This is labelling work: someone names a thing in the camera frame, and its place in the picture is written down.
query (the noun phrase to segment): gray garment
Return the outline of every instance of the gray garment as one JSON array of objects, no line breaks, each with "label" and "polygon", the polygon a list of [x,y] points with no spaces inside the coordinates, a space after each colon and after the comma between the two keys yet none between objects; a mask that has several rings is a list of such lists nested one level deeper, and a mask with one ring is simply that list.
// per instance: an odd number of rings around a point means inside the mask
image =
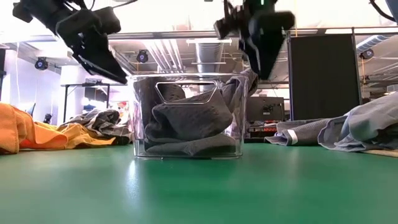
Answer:
[{"label": "gray garment", "polygon": [[128,124],[118,124],[120,114],[116,110],[101,111],[93,109],[88,113],[80,114],[61,126],[72,123],[78,123],[94,131],[99,137],[111,139],[116,137],[113,144],[125,145],[129,144],[132,139],[132,133]]},{"label": "gray garment", "polygon": [[398,93],[357,106],[331,119],[319,134],[327,149],[363,151],[398,148]]},{"label": "gray garment", "polygon": [[277,134],[266,137],[270,143],[283,146],[311,146],[318,144],[318,134],[330,119],[287,121],[276,124]]},{"label": "gray garment", "polygon": [[158,144],[147,149],[147,152],[152,156],[178,154],[182,152],[188,156],[200,156],[201,154],[210,156],[222,153],[235,153],[236,146],[239,142],[224,134],[194,140],[182,141],[176,143]]},{"label": "gray garment", "polygon": [[[212,148],[215,152],[221,147],[234,151],[237,142],[222,133],[233,121],[236,124],[232,132],[240,134],[244,131],[240,117],[244,115],[245,106],[241,105],[241,99],[249,90],[254,93],[257,88],[257,75],[251,70],[245,70],[243,74],[246,77],[231,75],[219,89],[191,98],[185,98],[178,85],[158,85],[162,96],[166,101],[173,101],[172,104],[163,103],[155,91],[154,85],[162,81],[161,78],[147,78],[135,83],[135,93],[141,102],[146,151],[151,154],[181,152],[189,156],[203,152],[211,154],[209,149]],[[193,104],[207,100],[209,102],[204,104]]]},{"label": "gray garment", "polygon": [[318,143],[348,152],[397,149],[398,93],[357,106],[337,118],[279,123],[277,134],[266,139],[285,146]]}]

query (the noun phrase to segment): yellow cloth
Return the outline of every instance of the yellow cloth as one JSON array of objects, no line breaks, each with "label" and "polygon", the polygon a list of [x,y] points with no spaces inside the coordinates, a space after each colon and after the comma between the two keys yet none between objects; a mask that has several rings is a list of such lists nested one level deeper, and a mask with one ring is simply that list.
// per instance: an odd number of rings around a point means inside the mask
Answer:
[{"label": "yellow cloth", "polygon": [[391,156],[391,157],[396,157],[398,158],[398,149],[394,150],[367,150],[364,151],[365,153],[369,154],[375,154],[375,155],[380,155],[380,156]]},{"label": "yellow cloth", "polygon": [[67,149],[74,149],[76,147],[99,147],[99,146],[109,146],[116,138],[111,139],[98,139],[94,132],[88,131],[87,128],[81,124],[68,124],[64,128],[56,128],[57,131],[68,137]]},{"label": "yellow cloth", "polygon": [[33,122],[32,117],[9,104],[0,103],[0,151],[18,153],[19,149],[74,149],[110,145],[110,140],[97,139],[95,134],[80,124],[58,128]]}]

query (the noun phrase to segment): black partition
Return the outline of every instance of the black partition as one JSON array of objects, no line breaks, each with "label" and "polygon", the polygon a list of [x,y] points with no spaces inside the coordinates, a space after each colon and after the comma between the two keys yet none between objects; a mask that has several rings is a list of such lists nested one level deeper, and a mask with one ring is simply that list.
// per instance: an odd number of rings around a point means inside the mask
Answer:
[{"label": "black partition", "polygon": [[6,75],[4,71],[4,64],[6,63],[6,50],[0,49],[0,100],[1,100],[1,90],[2,90],[2,79]]},{"label": "black partition", "polygon": [[354,35],[289,39],[290,117],[332,118],[361,104]]}]

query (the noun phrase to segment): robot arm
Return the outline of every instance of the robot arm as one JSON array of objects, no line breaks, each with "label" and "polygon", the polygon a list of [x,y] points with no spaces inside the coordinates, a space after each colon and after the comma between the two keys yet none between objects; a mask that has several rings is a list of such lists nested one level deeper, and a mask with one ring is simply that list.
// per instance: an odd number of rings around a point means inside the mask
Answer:
[{"label": "robot arm", "polygon": [[[70,7],[72,2],[81,9]],[[38,19],[63,39],[88,73],[127,83],[126,73],[108,49],[108,35],[121,30],[112,7],[91,11],[84,0],[21,0],[12,14],[25,22]]]},{"label": "robot arm", "polygon": [[291,12],[275,12],[277,0],[245,0],[233,7],[224,1],[225,17],[216,21],[219,39],[230,33],[240,36],[239,49],[247,56],[251,69],[262,80],[267,80],[284,43],[283,30],[294,26]]},{"label": "robot arm", "polygon": [[[391,11],[391,14],[393,17],[393,21],[396,22],[398,21],[398,1],[396,0],[386,0],[387,5]],[[371,0],[371,4],[373,5],[373,7],[375,7],[376,3],[374,3],[374,0]]]},{"label": "robot arm", "polygon": [[[130,0],[119,6],[130,4]],[[268,79],[284,42],[282,29],[294,25],[291,12],[275,12],[277,0],[245,0],[234,8],[224,1],[225,18],[215,24],[220,39],[231,32],[240,34],[239,48],[248,56],[252,70]],[[80,6],[76,10],[70,6]],[[75,58],[90,74],[127,83],[126,74],[108,49],[108,35],[121,30],[112,7],[87,9],[84,0],[21,0],[13,15],[25,22],[37,18],[73,50]]]}]

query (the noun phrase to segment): clear plastic bin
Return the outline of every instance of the clear plastic bin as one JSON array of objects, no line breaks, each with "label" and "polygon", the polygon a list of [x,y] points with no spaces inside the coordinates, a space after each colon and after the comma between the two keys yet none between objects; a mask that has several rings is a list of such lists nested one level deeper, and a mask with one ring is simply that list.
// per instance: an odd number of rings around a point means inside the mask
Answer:
[{"label": "clear plastic bin", "polygon": [[248,79],[240,74],[136,75],[129,83],[137,157],[239,157]]}]

